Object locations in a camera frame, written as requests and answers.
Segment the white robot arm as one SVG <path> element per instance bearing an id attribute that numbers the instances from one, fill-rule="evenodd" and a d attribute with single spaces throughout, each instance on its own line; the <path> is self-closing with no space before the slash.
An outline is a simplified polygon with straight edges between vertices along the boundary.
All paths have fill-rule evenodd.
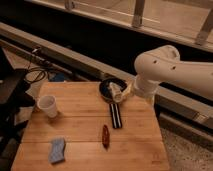
<path id="1" fill-rule="evenodd" d="M 213 100 L 213 63 L 180 60 L 179 51 L 165 45 L 141 53 L 134 62 L 137 73 L 124 91 L 116 83 L 109 84 L 115 102 L 135 94 L 152 99 L 160 83 L 169 83 Z"/>

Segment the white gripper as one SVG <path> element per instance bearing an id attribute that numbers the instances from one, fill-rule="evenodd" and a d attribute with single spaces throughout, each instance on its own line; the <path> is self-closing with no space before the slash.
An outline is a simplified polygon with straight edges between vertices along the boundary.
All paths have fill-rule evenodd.
<path id="1" fill-rule="evenodd" d="M 132 95 L 131 84 L 128 84 L 124 90 L 121 90 L 118 84 L 110 82 L 108 88 L 114 102 L 122 102 Z"/>

